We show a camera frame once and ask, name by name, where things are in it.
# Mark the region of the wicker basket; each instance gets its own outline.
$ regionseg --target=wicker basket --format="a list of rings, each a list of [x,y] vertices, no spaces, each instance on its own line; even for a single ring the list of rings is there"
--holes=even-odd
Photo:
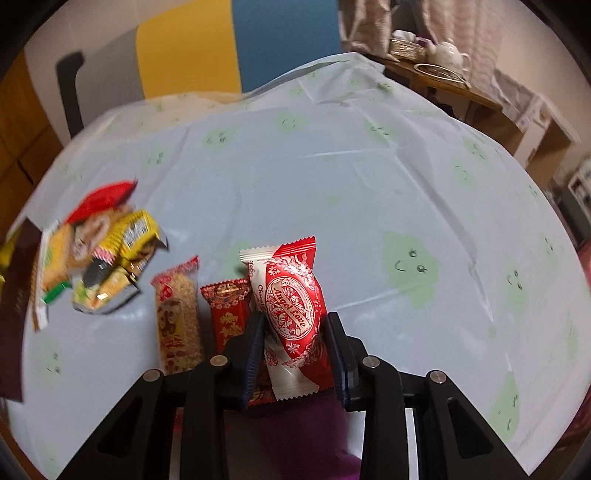
[[[427,50],[424,47],[397,38],[390,38],[390,53],[396,58],[413,63],[424,63],[427,58]]]

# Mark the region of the barcode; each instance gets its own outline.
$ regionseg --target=barcode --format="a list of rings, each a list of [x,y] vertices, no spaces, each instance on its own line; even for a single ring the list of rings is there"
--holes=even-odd
[[[146,233],[148,233],[148,222],[145,217],[142,217],[127,228],[123,242],[127,245],[127,248],[131,248],[137,239]]]

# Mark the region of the beige wall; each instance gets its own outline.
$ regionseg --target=beige wall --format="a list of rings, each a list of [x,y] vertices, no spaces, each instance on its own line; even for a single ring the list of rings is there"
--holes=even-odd
[[[591,86],[552,30],[519,0],[505,0],[505,35],[497,67],[542,93],[575,128],[582,143],[571,147],[555,179],[570,177],[591,152]]]
[[[37,96],[61,143],[70,141],[57,85],[56,62],[81,50],[90,56],[141,22],[191,0],[69,0],[25,46]]]

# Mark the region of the tablecloth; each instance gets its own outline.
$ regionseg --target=tablecloth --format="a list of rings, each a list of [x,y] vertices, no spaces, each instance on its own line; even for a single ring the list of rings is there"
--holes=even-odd
[[[358,54],[237,102],[191,93],[110,111],[65,148],[21,217],[46,227],[94,188],[133,178],[131,201],[170,248],[141,294],[106,316],[63,295],[48,328],[27,322],[24,403],[10,403],[10,422],[50,479],[158,367],[149,281],[195,254],[204,285],[241,275],[242,248],[315,235],[314,273],[347,333],[400,371],[447,372],[527,472],[589,387],[589,289],[543,193],[499,144]],[[362,429],[351,414],[358,456]]]

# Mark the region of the silver bolt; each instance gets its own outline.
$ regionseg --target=silver bolt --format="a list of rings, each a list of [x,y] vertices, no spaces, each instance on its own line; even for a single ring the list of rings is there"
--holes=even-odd
[[[146,380],[146,382],[155,382],[160,378],[160,372],[154,368],[152,370],[146,370],[142,375],[142,378]]]
[[[433,370],[430,374],[429,374],[429,378],[434,381],[435,383],[439,383],[442,384],[443,382],[445,382],[445,380],[447,380],[447,376],[445,373],[439,371],[439,370]]]
[[[223,355],[216,355],[212,357],[209,363],[214,367],[223,367],[228,363],[228,359]]]
[[[368,355],[361,361],[366,367],[369,368],[376,368],[379,365],[379,358],[373,355]]]

